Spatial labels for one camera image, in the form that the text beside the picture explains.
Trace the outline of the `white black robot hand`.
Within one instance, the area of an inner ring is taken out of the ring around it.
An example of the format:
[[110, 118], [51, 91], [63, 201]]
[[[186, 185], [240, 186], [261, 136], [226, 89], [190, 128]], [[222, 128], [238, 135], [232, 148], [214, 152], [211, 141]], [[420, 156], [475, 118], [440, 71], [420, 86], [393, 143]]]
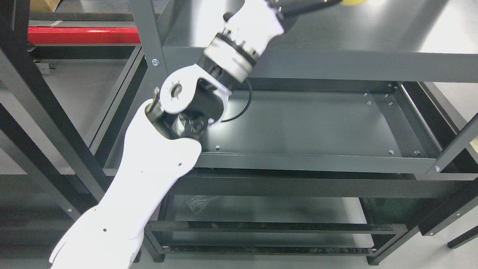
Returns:
[[301, 14], [322, 10], [341, 0], [246, 0], [225, 22], [222, 35], [261, 55], [268, 43], [287, 32]]

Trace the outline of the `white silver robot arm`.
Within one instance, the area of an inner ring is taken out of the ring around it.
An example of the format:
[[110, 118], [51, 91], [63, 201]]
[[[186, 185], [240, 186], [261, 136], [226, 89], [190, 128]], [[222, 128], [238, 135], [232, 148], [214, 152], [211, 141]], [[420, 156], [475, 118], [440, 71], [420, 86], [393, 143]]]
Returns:
[[53, 269], [129, 269], [145, 227], [174, 183], [198, 161], [201, 136], [224, 121], [273, 36], [227, 24], [190, 66], [171, 73], [131, 120], [118, 171], [100, 202], [67, 230], [49, 257]]

